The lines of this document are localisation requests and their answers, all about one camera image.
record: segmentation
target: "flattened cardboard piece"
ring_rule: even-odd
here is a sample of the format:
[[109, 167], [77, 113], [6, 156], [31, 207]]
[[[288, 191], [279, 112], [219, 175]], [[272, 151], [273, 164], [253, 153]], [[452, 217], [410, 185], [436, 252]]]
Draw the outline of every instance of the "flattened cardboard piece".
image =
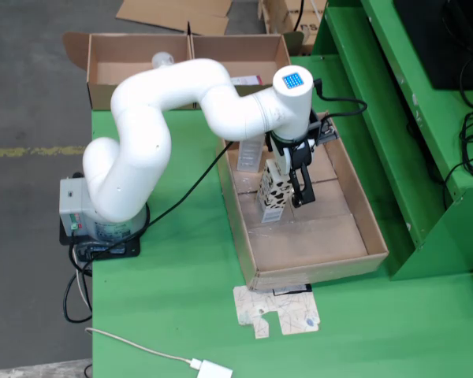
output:
[[63, 34], [63, 46], [69, 60], [84, 71], [88, 70], [89, 34], [67, 31]]
[[150, 2], [161, 2], [180, 9], [190, 9], [197, 13], [210, 14], [212, 16], [224, 17], [229, 12], [231, 0], [150, 0]]
[[285, 287], [284, 294], [273, 290], [249, 291], [246, 286], [233, 288], [236, 315], [240, 325], [251, 324], [257, 339], [270, 335], [268, 322], [261, 318], [269, 312], [277, 312], [282, 335], [316, 332], [321, 323], [314, 293], [303, 287]]
[[169, 2], [150, 0], [125, 0], [116, 18], [182, 31], [189, 22], [192, 32], [201, 35], [224, 35], [228, 26], [228, 17], [211, 16], [192, 9], [177, 8]]

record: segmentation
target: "green metal frame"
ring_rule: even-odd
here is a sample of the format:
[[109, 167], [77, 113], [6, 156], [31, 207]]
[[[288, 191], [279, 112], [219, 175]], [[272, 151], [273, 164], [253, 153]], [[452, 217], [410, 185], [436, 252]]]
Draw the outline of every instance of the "green metal frame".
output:
[[[469, 109], [455, 91], [436, 91], [431, 87], [422, 67], [417, 66], [419, 60], [415, 53], [412, 56], [415, 60], [400, 55], [399, 61], [392, 54], [413, 50], [408, 38], [403, 39], [403, 35], [397, 32], [404, 33], [402, 28], [392, 0], [362, 0], [362, 3], [359, 0], [333, 0], [321, 23], [314, 54], [319, 54], [318, 58], [337, 56], [353, 94], [368, 103], [364, 122], [359, 127], [367, 130], [377, 157], [364, 160], [364, 165], [383, 170], [409, 234], [406, 247], [394, 250], [403, 241], [401, 229], [386, 229], [388, 224], [379, 221], [391, 256], [395, 257], [394, 277], [470, 271], [473, 269], [473, 179], [463, 169], [453, 174], [449, 192], [454, 203], [445, 211], [442, 187], [430, 179], [421, 151], [407, 133], [407, 117], [393, 78], [388, 74], [385, 58], [389, 60], [407, 103], [417, 117], [443, 177], [460, 160], [457, 134], [460, 120]], [[326, 96], [330, 95], [341, 93], [326, 93]], [[426, 96], [434, 98], [435, 103], [426, 101]], [[330, 109], [327, 104], [322, 106], [319, 111]], [[348, 152], [353, 161], [361, 158], [354, 155], [354, 149]], [[450, 160], [445, 159], [445, 155], [449, 155]], [[366, 173], [360, 169], [356, 164], [358, 174], [365, 176]], [[376, 213], [382, 211], [374, 203], [371, 205]]]

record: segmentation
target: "white cable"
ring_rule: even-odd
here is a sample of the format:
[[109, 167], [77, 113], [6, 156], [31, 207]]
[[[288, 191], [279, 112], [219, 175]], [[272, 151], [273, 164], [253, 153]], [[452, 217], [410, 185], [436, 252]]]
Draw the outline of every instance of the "white cable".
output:
[[177, 357], [177, 356], [170, 356], [169, 354], [157, 352], [156, 350], [147, 349], [145, 346], [141, 346], [141, 345], [136, 344], [136, 343], [134, 343], [132, 341], [129, 341], [127, 339], [123, 339], [122, 337], [112, 335], [109, 332], [100, 331], [99, 329], [96, 329], [96, 328], [86, 328], [85, 331], [87, 333], [89, 333], [90, 335], [92, 334], [92, 332], [96, 332], [96, 333], [99, 333], [101, 335], [105, 335], [105, 336], [110, 337], [112, 339], [116, 339], [117, 341], [121, 341], [122, 343], [126, 343], [128, 345], [131, 345], [132, 347], [135, 347], [137, 349], [143, 350], [144, 352], [148, 352], [150, 354], [155, 354], [159, 357], [170, 358], [172, 360], [178, 360], [178, 361], [185, 362], [187, 364], [191, 364], [191, 360], [188, 360], [187, 358], [182, 358], [182, 357]]
[[321, 23], [322, 22], [322, 17], [318, 12], [317, 5], [315, 4], [314, 0], [310, 0], [310, 2], [312, 4], [312, 7], [314, 8], [315, 16], [317, 16], [318, 22]]
[[[73, 260], [76, 262], [76, 265], [79, 266], [79, 262], [77, 261], [75, 246], [72, 248], [72, 255], [73, 255]], [[84, 296], [84, 294], [82, 292], [82, 288], [80, 287], [79, 271], [77, 269], [76, 269], [76, 279], [77, 279], [77, 286], [79, 287], [80, 297], [82, 298], [82, 300], [86, 304], [86, 307], [89, 308], [88, 301], [86, 301], [86, 297]]]

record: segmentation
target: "open cardboard box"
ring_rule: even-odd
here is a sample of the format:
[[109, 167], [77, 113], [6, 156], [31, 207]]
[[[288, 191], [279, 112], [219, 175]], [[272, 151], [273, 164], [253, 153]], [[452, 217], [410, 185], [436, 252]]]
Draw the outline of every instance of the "open cardboard box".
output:
[[192, 56], [220, 62], [231, 77], [259, 76], [262, 85], [236, 85], [240, 96], [271, 86], [275, 72], [291, 65], [282, 35], [193, 35]]
[[[249, 95], [272, 84], [275, 72], [290, 65], [282, 35], [193, 36], [169, 34], [63, 35], [66, 53], [75, 65], [87, 71], [87, 86], [93, 110], [109, 110], [117, 85], [139, 72], [152, 69], [152, 57], [166, 51], [176, 63], [204, 57], [221, 62], [231, 77], [260, 76], [263, 85], [237, 85], [240, 95]], [[193, 104], [182, 109], [194, 109]]]
[[[218, 151], [225, 146], [221, 140]], [[271, 158], [267, 150], [263, 161]], [[260, 223], [259, 173], [238, 172], [238, 149], [218, 163], [236, 252], [252, 290], [312, 284], [372, 272], [388, 256], [370, 204], [341, 139], [315, 150], [309, 166], [316, 201]]]
[[109, 110], [117, 85], [130, 76], [152, 69], [152, 57], [156, 53], [167, 51], [176, 63], [192, 59], [189, 35], [67, 32], [63, 43], [69, 59], [87, 71], [93, 110]]

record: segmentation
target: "cardboard box flap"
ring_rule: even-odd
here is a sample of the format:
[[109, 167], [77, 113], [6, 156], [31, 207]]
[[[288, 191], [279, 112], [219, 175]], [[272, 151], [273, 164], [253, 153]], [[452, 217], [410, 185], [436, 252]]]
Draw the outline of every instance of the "cardboard box flap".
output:
[[227, 17], [216, 17], [189, 8], [178, 8], [170, 3], [126, 0], [117, 12], [116, 18], [182, 31], [189, 22], [193, 33], [224, 35], [228, 26]]
[[197, 13], [218, 17], [224, 17], [228, 14], [231, 7], [231, 0], [150, 0], [150, 2], [161, 2], [176, 8], [190, 9]]
[[77, 67], [88, 70], [89, 34], [68, 31], [63, 35], [63, 46], [69, 60]]

